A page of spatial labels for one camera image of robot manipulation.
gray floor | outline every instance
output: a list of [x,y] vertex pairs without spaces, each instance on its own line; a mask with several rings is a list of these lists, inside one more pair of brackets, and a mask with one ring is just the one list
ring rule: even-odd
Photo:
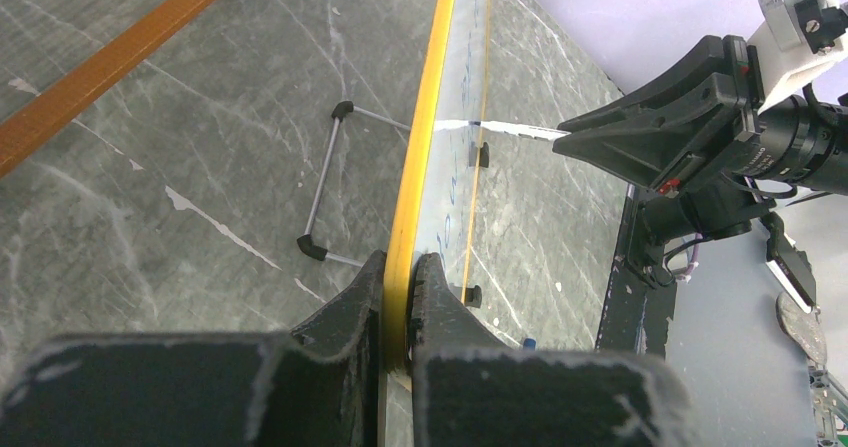
[[[162,0],[0,0],[0,119]],[[435,0],[218,0],[0,181],[0,383],[61,332],[271,330],[353,278],[305,258],[329,132],[349,98],[411,121]],[[548,127],[619,94],[532,0],[493,0],[492,120]],[[343,129],[316,236],[385,249],[405,135]],[[471,278],[505,342],[590,348],[623,184],[489,135]],[[370,154],[377,150],[380,156]],[[388,445],[411,444],[390,389]]]

black corner joint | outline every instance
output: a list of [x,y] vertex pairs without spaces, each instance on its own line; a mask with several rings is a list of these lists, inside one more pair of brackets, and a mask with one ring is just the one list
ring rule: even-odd
[[298,237],[297,246],[300,248],[301,252],[306,254],[307,257],[311,257],[315,260],[323,262],[327,257],[327,249],[315,245],[315,242],[312,240],[312,234],[301,235]]
[[333,113],[330,114],[330,117],[333,120],[339,119],[339,122],[341,122],[344,120],[345,116],[351,112],[353,112],[353,101],[343,100],[336,104],[336,108],[333,109]]
[[480,147],[480,168],[489,168],[489,143],[483,142],[483,147]]
[[483,306],[483,289],[479,285],[465,289],[465,299],[462,301],[466,307],[479,309]]

black device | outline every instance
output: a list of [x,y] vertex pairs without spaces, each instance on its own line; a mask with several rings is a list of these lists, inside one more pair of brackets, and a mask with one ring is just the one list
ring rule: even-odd
[[[795,186],[848,195],[848,109],[818,102],[811,86],[760,113],[762,98],[756,48],[707,36],[644,87],[558,126],[570,135],[555,153],[655,194],[625,219],[627,265],[649,285],[671,285],[671,256],[750,231]],[[791,189],[764,192],[766,179]]]

gray panel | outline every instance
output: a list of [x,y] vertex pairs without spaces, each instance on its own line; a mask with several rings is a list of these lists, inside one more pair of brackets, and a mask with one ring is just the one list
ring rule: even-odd
[[815,445],[806,358],[777,324],[783,288],[765,240],[704,244],[677,290],[666,360],[692,394],[704,445]]

